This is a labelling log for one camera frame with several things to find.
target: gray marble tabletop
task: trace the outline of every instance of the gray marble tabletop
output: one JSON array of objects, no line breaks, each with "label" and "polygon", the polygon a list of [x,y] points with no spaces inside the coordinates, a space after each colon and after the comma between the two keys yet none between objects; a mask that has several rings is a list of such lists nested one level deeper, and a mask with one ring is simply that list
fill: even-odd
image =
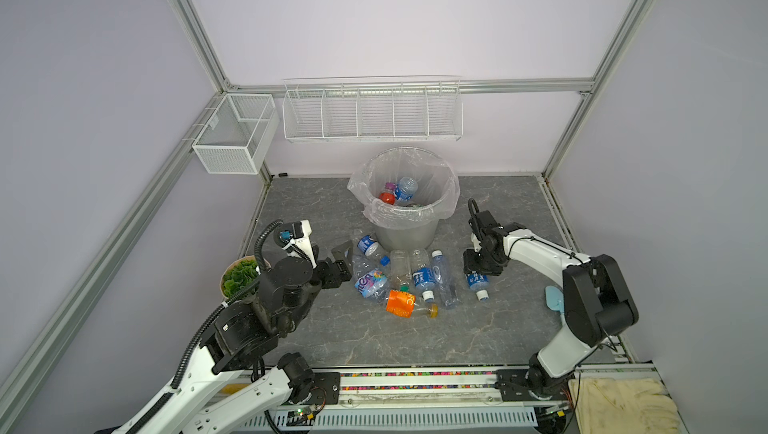
[{"label": "gray marble tabletop", "polygon": [[[354,228],[372,230],[362,205],[346,189],[348,179],[276,178],[256,231],[274,219],[308,219],[320,257],[350,237]],[[430,249],[448,258],[459,285],[461,304],[441,309],[435,319],[403,319],[382,305],[363,299],[350,284],[323,290],[310,314],[265,361],[274,364],[286,352],[301,352],[313,367],[440,364],[527,364],[560,329],[558,313],[544,302],[544,275],[512,261],[490,278],[490,299],[477,301],[462,275],[462,252],[471,247],[467,199],[489,209],[501,224],[519,222],[537,235],[562,243],[562,237],[535,177],[461,177],[461,196],[454,215],[441,220]],[[264,257],[284,256],[271,238]],[[588,362],[613,362],[608,350]]]}]

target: plastic trash bag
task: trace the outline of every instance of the plastic trash bag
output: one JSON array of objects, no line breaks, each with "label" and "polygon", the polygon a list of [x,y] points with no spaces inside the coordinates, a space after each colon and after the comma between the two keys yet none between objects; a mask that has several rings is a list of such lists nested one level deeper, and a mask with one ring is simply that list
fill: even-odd
[{"label": "plastic trash bag", "polygon": [[[392,206],[379,199],[388,182],[397,184],[412,177],[418,190],[411,203],[424,207]],[[365,206],[365,216],[385,229],[411,229],[453,215],[458,201],[458,177],[453,168],[435,153],[417,147],[396,147],[379,153],[357,172],[346,186]]]}]

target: empty plastic bottle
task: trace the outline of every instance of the empty plastic bottle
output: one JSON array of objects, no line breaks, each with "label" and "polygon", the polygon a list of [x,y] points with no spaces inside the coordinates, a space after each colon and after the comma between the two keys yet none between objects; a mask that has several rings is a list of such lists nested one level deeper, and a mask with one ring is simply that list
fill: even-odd
[{"label": "empty plastic bottle", "polygon": [[437,317],[438,307],[435,303],[423,303],[415,295],[404,293],[400,290],[390,290],[383,298],[388,313],[400,317],[413,317],[414,315],[429,318]]},{"label": "empty plastic bottle", "polygon": [[389,291],[389,280],[386,278],[385,263],[376,266],[363,256],[352,257],[352,285],[366,299],[381,299]]},{"label": "empty plastic bottle", "polygon": [[488,276],[484,274],[478,274],[475,271],[467,274],[467,285],[469,290],[477,295],[478,300],[488,300]]},{"label": "empty plastic bottle", "polygon": [[389,263],[389,257],[387,256],[386,251],[382,245],[376,241],[376,237],[374,237],[373,234],[365,235],[362,229],[355,229],[355,232],[352,233],[352,240],[365,257],[373,259],[376,262],[381,262],[386,258],[386,263]]},{"label": "empty plastic bottle", "polygon": [[411,264],[405,250],[393,250],[389,253],[389,275],[392,288],[408,292],[411,283]]},{"label": "empty plastic bottle", "polygon": [[453,281],[451,270],[448,268],[448,260],[442,255],[441,250],[432,251],[432,274],[437,282],[441,304],[446,309],[453,309],[458,305],[456,295],[456,283]]},{"label": "empty plastic bottle", "polygon": [[413,269],[413,287],[427,302],[435,301],[435,276],[429,264],[429,257],[424,249],[411,251],[411,269]]},{"label": "empty plastic bottle", "polygon": [[403,177],[395,187],[395,205],[405,206],[410,204],[411,197],[418,190],[418,183],[412,177]]},{"label": "empty plastic bottle", "polygon": [[379,194],[379,199],[391,205],[395,205],[395,189],[397,186],[394,183],[388,182],[384,184],[384,190]]}]

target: wire rack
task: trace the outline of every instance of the wire rack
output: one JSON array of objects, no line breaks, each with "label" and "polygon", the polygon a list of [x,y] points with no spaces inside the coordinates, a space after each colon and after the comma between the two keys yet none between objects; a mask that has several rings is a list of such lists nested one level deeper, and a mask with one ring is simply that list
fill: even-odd
[{"label": "wire rack", "polygon": [[458,82],[295,88],[286,92],[283,125],[291,142],[457,140],[462,98]]},{"label": "wire rack", "polygon": [[257,174],[278,123],[271,95],[227,93],[192,148],[209,173]]}]

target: orange label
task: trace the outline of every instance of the orange label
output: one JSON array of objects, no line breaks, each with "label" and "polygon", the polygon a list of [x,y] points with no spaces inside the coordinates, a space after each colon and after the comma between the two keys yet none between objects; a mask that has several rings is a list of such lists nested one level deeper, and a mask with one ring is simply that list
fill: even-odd
[{"label": "orange label", "polygon": [[415,302],[416,297],[413,294],[404,293],[400,290],[390,290],[386,309],[387,312],[399,315],[400,317],[410,317],[413,313],[413,304]]}]

